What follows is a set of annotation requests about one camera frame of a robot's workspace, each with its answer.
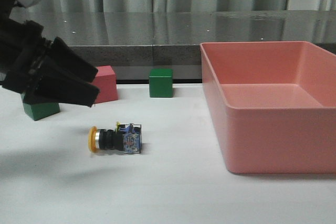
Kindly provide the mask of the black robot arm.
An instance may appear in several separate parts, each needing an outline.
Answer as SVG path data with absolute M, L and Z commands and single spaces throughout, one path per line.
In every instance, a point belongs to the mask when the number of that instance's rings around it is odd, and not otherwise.
M 100 90 L 92 85 L 98 70 L 59 37 L 42 36 L 42 25 L 10 19 L 16 0 L 1 0 L 2 87 L 23 94 L 24 102 L 68 103 L 91 107 Z

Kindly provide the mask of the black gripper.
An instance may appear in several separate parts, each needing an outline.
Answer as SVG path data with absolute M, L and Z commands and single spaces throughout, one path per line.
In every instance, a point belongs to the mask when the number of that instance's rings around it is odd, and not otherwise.
M 32 20 L 1 21 L 2 87 L 23 93 L 27 104 L 68 103 L 91 107 L 100 92 L 92 85 L 98 69 L 77 55 L 61 38 L 42 36 Z

